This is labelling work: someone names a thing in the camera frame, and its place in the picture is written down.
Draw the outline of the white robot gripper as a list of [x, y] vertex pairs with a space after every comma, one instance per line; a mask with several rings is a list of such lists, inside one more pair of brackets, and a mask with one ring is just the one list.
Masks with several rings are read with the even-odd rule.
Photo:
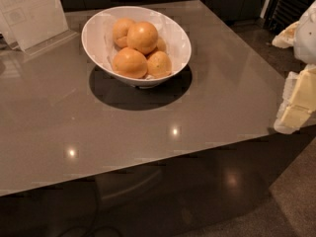
[[275, 131], [292, 134], [301, 129], [316, 112], [316, 1], [299, 21], [275, 36], [272, 45], [293, 47], [295, 58], [308, 64], [299, 73], [288, 73], [282, 103], [276, 114]]

